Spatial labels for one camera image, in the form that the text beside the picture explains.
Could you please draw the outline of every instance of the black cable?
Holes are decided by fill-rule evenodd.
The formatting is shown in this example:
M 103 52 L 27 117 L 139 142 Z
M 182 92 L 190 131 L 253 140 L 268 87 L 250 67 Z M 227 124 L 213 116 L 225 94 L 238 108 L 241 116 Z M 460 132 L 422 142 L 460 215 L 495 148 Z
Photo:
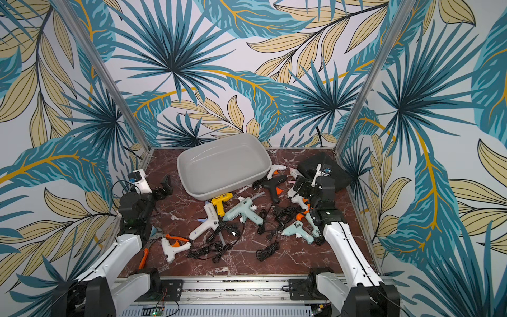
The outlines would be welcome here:
M 176 305 L 178 305 L 178 309 L 174 313 L 172 313 L 171 315 L 167 315 L 167 317 L 176 315 L 179 312 L 179 304 L 176 301 L 175 301 L 175 303 L 176 303 Z
M 266 222 L 267 216 L 268 216 L 268 212 L 265 209 L 261 210 L 261 212 L 259 213 L 259 217 L 261 217 L 263 221 L 257 227 L 257 234 L 263 234 L 264 232 L 266 232 L 266 228 L 264 228 L 264 223 Z
M 187 257 L 190 259 L 207 260 L 209 258 L 200 258 L 200 256 L 206 255 L 210 252 L 221 252 L 223 249 L 221 242 L 214 242 L 211 245 L 203 246 L 195 251 L 190 251 Z
M 343 234 L 345 235 L 345 229 L 343 229 L 343 226 L 340 222 L 338 222 L 338 224 L 340 225 L 340 227 L 342 228 L 342 231 L 343 231 Z M 354 253 L 354 256 L 355 258 L 357 259 L 357 261 L 359 262 L 359 265 L 361 266 L 361 268 L 363 269 L 363 272 L 366 273 L 366 270 L 365 270 L 365 267 L 363 266 L 363 264 L 361 263 L 361 261 L 359 260 L 359 258 L 357 257 L 357 254 L 354 252 L 354 249 L 352 248 L 352 245 L 350 244 L 350 241 L 348 239 L 347 240 L 347 243 L 350 247 L 350 249 L 352 250 L 352 253 Z M 392 300 L 390 300 L 387 296 L 385 296 L 379 289 L 378 289 L 378 286 L 376 286 L 375 284 L 373 284 L 373 281 L 372 279 L 368 276 L 368 274 L 366 274 L 366 277 L 368 278 L 368 280 L 370 280 L 370 283 L 373 285 L 373 287 L 375 288 L 375 290 L 377 291 L 377 293 L 379 293 L 380 295 L 382 295 L 385 299 L 387 299 L 389 302 L 391 302 L 391 304 L 397 306 L 399 309 L 401 309 L 407 316 L 410 316 L 406 310 L 404 310 L 400 305 L 396 304 L 395 302 L 393 302 Z
M 266 260 L 267 258 L 269 258 L 270 256 L 272 256 L 273 254 L 275 254 L 275 252 L 278 251 L 279 249 L 280 249 L 280 244 L 275 241 L 272 244 L 270 244 L 269 246 L 265 247 L 264 249 L 257 250 L 255 252 L 255 256 L 257 257 L 257 260 L 262 262 L 262 261 Z

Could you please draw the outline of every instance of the power cord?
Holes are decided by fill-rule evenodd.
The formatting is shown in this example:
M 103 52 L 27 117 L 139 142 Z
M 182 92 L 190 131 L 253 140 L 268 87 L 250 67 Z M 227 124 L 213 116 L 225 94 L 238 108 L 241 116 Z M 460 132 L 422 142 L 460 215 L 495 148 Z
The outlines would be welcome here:
M 338 222 L 338 224 L 340 225 L 340 227 L 342 228 L 342 231 L 343 231 L 343 234 L 345 234 L 345 229 L 343 229 L 343 226 L 340 222 Z M 350 249 L 352 250 L 352 253 L 354 253 L 354 256 L 355 258 L 357 259 L 357 261 L 359 262 L 361 268 L 363 269 L 363 272 L 366 272 L 365 270 L 365 267 L 363 266 L 363 264 L 361 263 L 361 261 L 359 260 L 359 258 L 357 257 L 357 254 L 354 252 L 353 248 L 352 248 L 352 245 L 350 244 L 350 241 L 348 239 L 347 240 L 347 243 L 350 247 Z M 389 302 L 391 302 L 391 304 L 397 306 L 399 309 L 401 309 L 407 316 L 410 316 L 409 313 L 407 313 L 406 310 L 404 310 L 400 305 L 396 304 L 395 302 L 393 302 L 392 300 L 390 300 L 387 296 L 385 296 L 378 288 L 378 286 L 376 286 L 375 284 L 373 284 L 373 281 L 372 279 L 366 274 L 366 277 L 368 278 L 368 280 L 370 280 L 370 283 L 373 285 L 373 287 L 375 288 L 375 290 L 377 291 L 377 293 L 379 293 L 380 295 L 382 295 L 385 299 L 387 299 Z
M 223 249 L 221 242 L 214 242 L 211 245 L 203 246 L 195 251 L 190 251 L 187 257 L 190 259 L 207 260 L 209 258 L 200 258 L 200 256 L 206 255 L 210 252 L 221 252 Z
M 272 244 L 270 244 L 269 246 L 265 247 L 264 249 L 257 250 L 255 252 L 255 256 L 257 257 L 257 260 L 262 262 L 262 261 L 266 260 L 267 258 L 269 258 L 270 256 L 272 256 L 273 254 L 275 254 L 275 252 L 278 251 L 279 249 L 280 249 L 280 244 L 275 241 Z

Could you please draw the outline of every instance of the glue gun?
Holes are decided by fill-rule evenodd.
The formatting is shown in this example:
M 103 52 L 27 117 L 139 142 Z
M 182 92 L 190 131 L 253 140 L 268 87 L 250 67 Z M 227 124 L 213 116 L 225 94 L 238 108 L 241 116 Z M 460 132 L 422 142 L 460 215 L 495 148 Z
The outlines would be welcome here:
M 195 229 L 194 231 L 192 231 L 192 233 L 190 233 L 189 235 L 190 240 L 197 239 L 209 228 L 215 230 L 219 226 L 219 217 L 215 212 L 215 207 L 213 207 L 213 204 L 210 203 L 209 201 L 206 201 L 204 204 L 204 210 L 208 215 L 208 219 L 206 219 L 205 222 L 203 222 L 199 227 L 197 227 L 197 229 Z
M 231 210 L 225 213 L 223 221 L 231 221 L 236 218 L 238 215 L 241 215 L 239 221 L 242 223 L 246 222 L 246 218 L 252 220 L 256 225 L 261 225 L 264 223 L 264 220 L 259 217 L 255 210 L 257 210 L 257 206 L 254 205 L 254 202 L 250 197 L 238 197 L 239 204 L 232 207 Z
M 303 198 L 301 195 L 294 190 L 294 186 L 287 191 L 287 196 L 291 199 L 292 203 L 296 203 L 301 207 L 302 210 L 308 210 L 308 205 L 306 202 L 308 199 Z
M 280 198 L 278 195 L 282 193 L 282 190 L 278 188 L 278 185 L 282 184 L 287 180 L 286 175 L 281 175 L 270 180 L 261 180 L 262 188 L 266 188 L 271 195 L 271 201 L 274 204 L 278 204 L 280 202 Z
M 294 221 L 290 226 L 282 231 L 282 235 L 296 235 L 296 238 L 304 238 L 308 244 L 313 243 L 313 237 L 303 229 L 303 223 L 299 220 Z
M 167 256 L 167 263 L 172 263 L 172 261 L 174 261 L 176 253 L 186 251 L 192 246 L 190 242 L 179 245 L 179 241 L 176 241 L 175 244 L 171 245 L 169 240 L 166 238 L 162 238 L 161 242 L 162 250 L 164 251 L 165 256 Z
M 224 201 L 227 201 L 232 198 L 232 193 L 227 193 L 218 197 L 215 197 L 211 200 L 213 206 L 216 206 L 216 213 L 219 216 L 224 216 L 224 205 L 222 204 Z
M 269 173 L 268 173 L 268 176 L 267 178 L 270 180 L 273 178 L 273 173 L 275 173 L 276 171 L 278 170 L 285 170 L 287 167 L 285 165 L 278 165 L 278 164 L 273 164 L 271 166 L 271 169 L 269 170 Z

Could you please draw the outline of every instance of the marble floor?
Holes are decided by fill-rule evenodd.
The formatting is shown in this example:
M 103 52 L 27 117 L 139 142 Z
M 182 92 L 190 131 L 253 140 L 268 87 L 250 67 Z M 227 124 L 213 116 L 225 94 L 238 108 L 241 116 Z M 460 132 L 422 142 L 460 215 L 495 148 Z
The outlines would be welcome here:
M 157 202 L 159 213 L 153 215 L 152 224 L 163 229 L 164 233 L 173 236 L 188 237 L 191 231 L 199 226 L 197 219 L 206 218 L 203 209 L 204 201 L 199 201 L 191 197 L 183 189 L 181 181 L 177 175 L 176 159 L 182 152 L 181 149 L 155 150 L 151 162 L 146 170 L 147 180 L 150 186 L 157 187 L 160 180 L 168 173 L 171 176 L 174 193 L 167 199 Z M 330 149 L 268 149 L 273 164 L 282 164 L 287 166 L 284 174 L 289 175 L 288 167 L 297 167 L 298 163 L 314 154 L 317 151 L 326 151 L 328 155 L 333 156 Z M 280 195 L 281 202 L 279 206 L 288 206 L 291 204 L 287 197 L 287 190 L 292 186 L 285 182 L 280 186 L 284 192 Z M 238 203 L 238 196 L 253 196 L 256 192 L 251 186 L 233 192 L 234 197 L 224 203 L 224 208 L 233 207 Z M 271 200 L 269 193 L 254 200 L 258 206 L 258 211 L 268 209 Z M 366 259 L 373 265 L 373 261 L 368 251 L 368 247 L 361 232 L 354 209 L 346 190 L 341 190 L 336 194 L 336 206 L 340 209 L 350 225 L 350 230 L 354 236 L 359 248 L 362 250 Z M 267 217 L 268 222 L 277 224 L 272 215 L 272 210 Z M 241 229 L 239 217 L 233 220 Z M 303 219 L 306 225 L 306 231 L 310 231 L 310 225 Z M 194 246 L 204 244 L 205 237 L 201 235 Z M 278 236 L 280 250 L 264 262 L 257 260 L 255 252 L 269 245 L 266 242 L 266 235 L 257 234 L 257 225 L 248 220 L 243 229 L 241 238 L 236 245 L 222 256 L 218 263 L 213 263 L 211 259 L 197 260 L 187 258 L 187 252 L 176 254 L 176 259 L 168 264 L 162 252 L 160 242 L 152 245 L 148 255 L 146 267 L 158 268 L 161 276 L 188 276 L 188 275 L 243 275 L 243 274 L 307 274 L 312 267 L 330 267 L 336 273 L 341 273 L 338 263 L 330 245 L 326 242 L 322 246 L 316 244 L 307 244 L 302 238 L 295 236 Z M 224 232 L 226 242 L 233 242 L 234 237 Z M 135 271 L 142 258 L 142 251 L 134 256 L 125 267 L 120 276 L 127 276 Z

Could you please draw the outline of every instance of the yellow leaf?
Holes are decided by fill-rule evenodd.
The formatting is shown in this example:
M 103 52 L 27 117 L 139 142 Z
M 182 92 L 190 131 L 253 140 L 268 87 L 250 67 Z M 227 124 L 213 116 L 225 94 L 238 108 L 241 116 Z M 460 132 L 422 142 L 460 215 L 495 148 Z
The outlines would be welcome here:
M 370 213 L 370 219 L 372 220 L 372 227 L 373 227 L 373 229 L 376 229 L 379 224 L 378 210 L 373 205 L 373 202 L 367 193 L 365 193 L 365 198 L 366 198 L 366 205 L 368 206 L 368 211 Z
M 371 161 L 371 164 L 372 164 L 372 172 L 373 172 L 373 175 L 375 176 L 375 179 L 377 180 L 377 182 L 379 184 L 381 184 L 382 182 L 382 176 L 380 174 L 380 166 L 379 166 L 379 163 L 377 161 L 377 159 L 375 158 L 375 156 L 370 156 L 370 161 Z
M 403 187 L 410 182 L 410 179 L 406 177 L 400 177 L 392 182 L 391 186 L 387 189 L 387 192 L 382 200 L 382 212 L 386 212 L 393 208 L 400 197 Z
M 300 46 L 313 33 L 294 33 L 282 35 L 259 43 L 247 43 L 252 49 L 261 53 L 276 53 Z
M 40 236 L 45 235 L 46 233 L 50 233 L 56 229 L 61 227 L 68 227 L 72 224 L 72 221 L 68 222 L 57 222 L 52 220 L 41 220 L 24 227 L 18 229 L 19 234 L 21 234 L 22 238 L 15 237 L 0 237 L 0 242 L 2 243 L 20 243 L 33 240 Z
M 384 246 L 380 242 L 373 244 L 373 252 L 375 252 L 375 256 L 379 259 L 383 259 L 387 255 Z
M 292 59 L 289 58 L 278 72 L 278 82 L 283 84 L 291 83 Z
M 245 116 L 241 109 L 238 107 L 238 102 L 236 101 L 238 95 L 232 96 L 227 103 L 227 112 L 229 113 L 229 117 L 231 118 L 232 123 L 241 131 L 243 130 L 243 123 L 245 122 Z
M 345 30 L 348 20 L 349 19 L 344 19 L 336 23 L 324 36 L 322 44 L 320 45 L 320 52 L 322 54 L 322 66 L 320 67 L 320 69 L 323 69 L 324 65 L 331 60 L 331 56 L 333 55 L 336 42 L 338 41 L 338 38 L 342 35 L 343 30 Z
M 189 117 L 196 120 L 202 119 L 202 121 L 223 121 L 223 118 L 219 118 L 215 115 L 203 112 L 189 114 Z
M 21 72 L 4 97 L 0 106 L 0 122 L 19 116 L 30 103 L 37 88 L 35 64 Z
M 507 157 L 490 149 L 482 140 L 479 140 L 478 152 L 479 159 L 488 173 L 507 187 Z
M 55 196 L 47 188 L 44 189 L 44 200 L 49 209 L 63 217 L 81 219 L 91 215 L 77 200 Z
M 383 179 L 382 179 L 382 192 L 387 185 L 387 181 L 391 177 L 392 172 L 392 155 L 388 155 L 388 153 L 391 151 L 392 146 L 394 145 L 394 142 L 391 142 L 389 146 L 387 147 L 387 150 L 385 151 L 384 155 L 384 168 L 382 170 L 383 172 Z
M 44 120 L 42 94 L 39 91 L 37 97 L 37 108 L 30 119 L 30 139 L 32 147 L 36 148 L 48 140 L 46 132 L 46 121 Z
M 382 168 L 382 162 L 384 161 L 384 155 L 382 154 L 382 149 L 384 148 L 384 146 L 382 145 L 382 140 L 379 138 L 377 134 L 373 134 L 372 143 L 373 148 L 375 149 L 375 156 L 377 156 L 377 161 L 379 163 L 379 168 Z
M 11 10 L 11 8 L 8 8 L 9 12 L 18 20 L 36 17 L 37 14 L 33 11 L 37 12 L 39 15 L 44 15 L 51 6 L 47 0 L 23 0 L 23 2 L 18 0 L 8 0 L 7 2 L 16 10 L 15 13 Z
M 469 235 L 478 235 L 486 232 L 490 222 L 491 229 L 503 224 L 507 220 L 507 210 L 478 209 L 465 213 L 460 218 Z
M 34 242 L 24 245 L 18 248 L 19 253 L 11 253 L 0 261 L 0 286 L 41 244 L 42 242 Z
M 51 133 L 49 135 L 49 138 L 52 139 L 52 138 L 57 138 L 57 137 L 62 137 L 63 135 L 60 135 L 58 133 L 58 131 L 56 131 L 53 127 L 51 127 Z
M 480 183 L 469 180 L 449 180 L 449 184 L 456 198 L 507 206 L 507 199 Z
M 362 6 L 363 7 L 374 7 L 374 6 L 378 6 L 378 5 L 387 3 L 387 2 L 389 2 L 389 0 L 363 0 Z M 350 5 L 350 6 L 361 6 L 361 2 L 359 0 L 345 0 L 345 4 Z
M 380 222 L 379 229 L 377 231 L 377 236 L 380 238 L 385 238 L 388 235 L 392 234 L 398 228 L 398 217 L 387 215 Z
M 431 20 L 433 19 L 433 13 L 435 12 L 435 7 L 437 6 L 437 0 L 433 0 L 431 2 L 431 5 L 429 5 L 428 11 L 426 12 L 426 15 L 424 16 L 424 21 L 422 22 L 422 33 L 426 33 L 426 30 L 429 27 L 429 24 L 431 23 Z
M 440 0 L 440 16 L 445 23 L 469 23 L 475 25 L 474 13 L 463 0 Z
M 63 257 L 65 254 L 67 254 L 70 249 L 72 249 L 74 242 L 74 247 L 78 245 L 78 242 L 81 241 L 81 238 L 86 232 L 86 228 L 88 228 L 88 225 L 92 222 L 93 217 L 88 217 L 85 219 L 82 223 L 78 224 L 76 227 L 72 228 L 72 230 L 65 236 L 65 239 L 63 240 L 62 244 L 60 245 L 60 248 L 58 248 L 58 251 L 51 259 L 51 262 L 54 262 L 58 260 L 59 258 Z
M 255 73 L 259 76 L 265 76 L 265 77 L 268 76 L 280 64 L 282 64 L 282 62 L 284 60 L 286 60 L 288 57 L 292 57 L 292 55 L 294 55 L 295 52 L 296 52 L 296 50 L 293 50 L 283 56 L 275 57 L 273 59 L 268 60 L 267 62 L 263 63 L 259 68 L 257 68 Z
M 100 214 L 109 214 L 109 206 L 97 192 L 85 192 L 86 203 L 93 211 Z
M 28 264 L 26 265 L 21 275 L 29 276 L 33 272 L 35 272 L 35 270 L 37 270 L 37 268 L 43 262 L 42 256 L 47 258 L 51 254 L 51 252 L 53 252 L 56 245 L 60 241 L 60 238 L 62 237 L 64 231 L 65 228 L 60 229 L 42 242 L 41 246 L 37 248 L 37 251 L 35 251 L 35 253 L 30 258 L 30 261 L 28 261 Z
M 220 135 L 218 135 L 218 134 L 216 134 L 216 135 L 212 134 L 211 136 L 216 137 L 216 138 L 224 138 L 224 137 L 228 137 L 228 136 L 232 136 L 232 135 L 233 134 L 220 134 Z
M 10 34 L 7 34 L 0 41 L 0 58 L 11 57 L 14 55 L 18 48 L 21 53 L 21 61 L 26 62 L 27 59 L 35 51 L 35 47 L 37 46 L 37 36 L 39 36 L 39 28 L 38 27 L 25 27 L 25 30 L 30 34 L 32 38 L 25 34 L 19 28 L 15 28 L 12 30 L 13 37 Z
M 495 251 L 507 254 L 507 234 L 504 234 L 498 239 L 491 241 L 491 248 Z
M 278 81 L 278 72 L 274 73 L 273 75 L 271 75 L 269 78 L 271 78 L 272 80 L 274 81 Z
M 310 141 L 310 143 L 308 143 L 305 147 L 307 148 L 310 148 L 316 144 L 319 144 L 320 142 L 320 139 L 318 138 L 318 134 L 314 134 L 313 137 L 312 137 L 312 141 Z
M 55 132 L 64 136 L 70 132 L 70 127 L 64 120 L 60 119 L 61 115 L 56 112 L 53 108 L 51 108 L 47 103 L 44 104 L 44 108 L 46 109 L 46 113 L 48 114 L 49 123 L 51 124 L 51 128 L 55 129 Z
M 238 131 L 238 129 L 222 123 L 203 123 L 202 125 L 210 130 L 222 133 L 231 133 L 231 134 L 241 133 L 241 131 Z
M 44 83 L 44 87 L 46 87 L 46 91 L 49 97 L 68 118 L 72 118 L 72 110 L 68 107 L 69 103 L 67 98 L 63 96 L 64 94 L 63 88 L 53 78 L 53 76 L 49 73 L 49 70 L 44 66 L 43 63 L 40 63 L 40 69 L 42 82 Z
M 114 8 L 114 9 L 123 13 L 122 7 L 120 7 L 120 5 L 118 4 L 118 2 L 116 0 L 104 0 L 104 3 L 107 6 L 110 6 L 111 8 Z
M 368 185 L 370 185 L 371 190 L 371 199 L 373 202 L 373 206 L 375 207 L 375 210 L 380 210 L 380 192 L 377 187 L 377 183 L 373 180 L 373 176 L 371 173 L 368 176 Z
M 55 29 L 56 39 L 60 43 L 60 47 L 74 68 L 74 54 L 72 52 L 72 46 L 70 45 L 67 28 L 65 27 L 60 14 L 56 11 L 53 11 L 53 27 Z
M 298 57 L 298 78 L 301 78 L 305 71 L 310 70 L 311 62 L 315 62 L 318 51 L 318 41 L 320 40 L 321 33 L 319 32 L 308 45 L 303 49 Z
M 113 221 L 108 227 L 107 229 L 104 231 L 104 233 L 102 234 L 102 236 L 100 237 L 100 239 L 98 240 L 98 243 L 102 243 L 104 241 L 106 241 L 113 233 L 113 228 L 115 226 L 115 222 Z
M 336 143 L 336 138 L 332 134 L 321 133 L 320 136 L 322 136 L 322 138 L 328 142 Z
M 386 13 L 387 7 L 383 7 L 382 9 L 369 16 L 366 20 L 364 20 L 355 31 L 354 36 L 350 40 L 350 44 L 345 53 L 352 50 L 361 44 L 364 40 L 366 40 L 366 38 L 370 36 L 370 34 L 372 34 L 373 31 L 375 31 L 380 25 Z
M 464 204 L 462 202 L 458 202 L 458 211 L 460 214 L 464 214 L 467 212 L 471 212 L 472 210 L 476 210 L 477 208 L 470 207 L 467 204 Z
M 200 112 L 206 112 L 206 109 L 193 101 L 182 100 L 182 101 L 171 101 L 171 107 L 185 110 L 194 110 Z
M 72 84 L 72 81 L 58 62 L 55 52 L 51 48 L 51 44 L 49 44 L 49 40 L 44 33 L 42 34 L 41 38 L 41 49 L 42 55 L 44 56 L 49 69 L 53 72 L 53 74 L 55 74 L 56 78 L 61 80 L 68 88 L 74 91 L 74 85 Z
M 130 146 L 130 149 L 133 151 L 139 151 L 140 149 L 142 149 L 142 146 L 139 143 L 132 143 L 132 145 Z
M 95 218 L 95 220 L 93 221 L 90 228 L 88 228 L 88 232 L 85 235 L 83 243 L 81 244 L 79 251 L 76 253 L 76 255 L 74 255 L 74 257 L 78 256 L 79 254 L 81 254 L 81 252 L 83 252 L 86 249 L 86 247 L 88 246 L 90 241 L 93 239 L 93 237 L 95 236 L 97 231 L 104 225 L 105 221 L 109 218 L 109 216 L 108 215 L 100 215 L 100 216 L 95 216 L 94 218 Z
M 209 99 L 209 98 L 206 98 L 206 101 L 202 100 L 202 98 L 198 92 L 196 92 L 195 95 L 197 96 L 197 99 L 199 100 L 199 102 L 202 103 L 211 112 L 217 114 L 220 118 L 222 118 L 224 120 L 227 119 L 224 115 L 224 112 L 222 111 L 222 108 L 220 108 L 220 106 L 216 102 L 211 101 L 211 99 Z
M 134 170 L 137 169 L 137 157 L 136 157 L 136 155 L 134 153 L 132 153 L 132 152 L 129 152 L 128 153 L 128 157 L 130 159 L 130 162 L 132 163 L 133 169 Z
M 335 8 L 335 15 L 333 19 L 331 19 L 331 7 L 320 7 L 320 10 L 319 8 L 291 8 L 279 5 L 274 5 L 274 7 L 277 10 L 289 13 L 294 19 L 299 21 L 308 21 L 313 19 L 306 28 L 325 26 L 346 16 L 344 11 Z
M 259 137 L 260 124 L 253 118 L 246 124 L 246 133 L 250 133 L 255 137 Z

